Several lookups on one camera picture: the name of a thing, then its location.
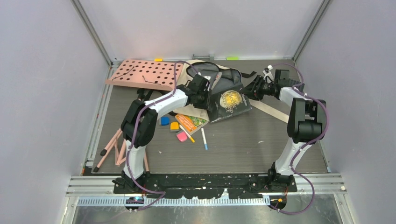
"metal corner post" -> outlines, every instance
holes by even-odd
[[[322,3],[320,4],[320,7],[318,11],[316,12],[315,16],[313,17],[313,20],[305,33],[303,39],[300,42],[300,45],[297,48],[296,53],[293,56],[293,61],[296,62],[298,57],[300,56],[301,52],[303,52],[304,47],[306,46],[309,38],[311,37],[313,31],[316,29],[318,26],[320,20],[322,19],[323,15],[325,14],[327,8],[329,7],[330,3],[332,0],[323,0]]]
[[[74,8],[76,9],[77,13],[80,15],[82,22],[84,23],[93,41],[95,42],[96,46],[98,47],[103,57],[105,58],[107,64],[109,66],[112,66],[112,60],[110,59],[110,56],[105,49],[105,46],[103,46],[102,41],[98,36],[98,33],[96,33],[95,28],[93,27],[91,21],[89,20],[88,15],[86,14],[80,0],[70,0],[70,1],[73,4]]]

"black book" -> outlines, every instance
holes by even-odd
[[[211,123],[250,111],[249,99],[242,93],[242,83],[211,95],[208,116]]]

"white marker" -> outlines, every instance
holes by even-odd
[[[208,144],[206,143],[205,131],[201,128],[202,138],[204,139],[205,150],[208,150]]]

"blue block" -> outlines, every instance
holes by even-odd
[[[161,126],[169,125],[169,123],[170,123],[170,119],[168,117],[161,117],[161,122],[160,122]]]

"yellow illustration on book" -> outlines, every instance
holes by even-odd
[[[233,109],[240,103],[242,103],[242,96],[235,90],[228,90],[220,97],[220,106],[223,107],[226,112],[233,113]]]

